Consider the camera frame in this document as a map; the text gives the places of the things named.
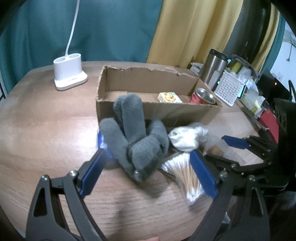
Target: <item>white charging dock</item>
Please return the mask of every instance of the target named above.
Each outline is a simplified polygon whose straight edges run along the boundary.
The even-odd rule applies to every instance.
[[[54,83],[57,90],[63,91],[87,81],[82,70],[81,54],[73,53],[54,60]]]

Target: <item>red book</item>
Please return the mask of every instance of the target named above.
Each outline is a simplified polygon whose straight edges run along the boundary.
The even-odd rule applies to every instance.
[[[267,109],[264,113],[260,116],[259,122],[264,125],[265,127],[269,128],[269,132],[271,133],[272,139],[278,143],[279,142],[279,125],[276,122],[276,117]]]

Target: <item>yellow item in basket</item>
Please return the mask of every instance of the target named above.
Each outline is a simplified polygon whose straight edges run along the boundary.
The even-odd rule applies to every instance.
[[[260,106],[258,104],[258,101],[256,100],[253,108],[251,109],[251,111],[255,114],[259,109],[260,109]]]
[[[158,100],[161,103],[182,103],[175,92],[161,92],[159,93]]]

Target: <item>white plastic basket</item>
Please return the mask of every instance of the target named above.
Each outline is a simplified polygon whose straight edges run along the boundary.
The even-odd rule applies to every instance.
[[[244,87],[236,77],[227,71],[224,71],[220,83],[214,91],[214,94],[223,100],[229,106],[233,106],[238,94]]]

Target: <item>tin can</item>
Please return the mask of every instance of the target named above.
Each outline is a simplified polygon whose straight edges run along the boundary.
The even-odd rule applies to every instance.
[[[196,88],[189,101],[191,104],[216,104],[215,97],[203,88]]]

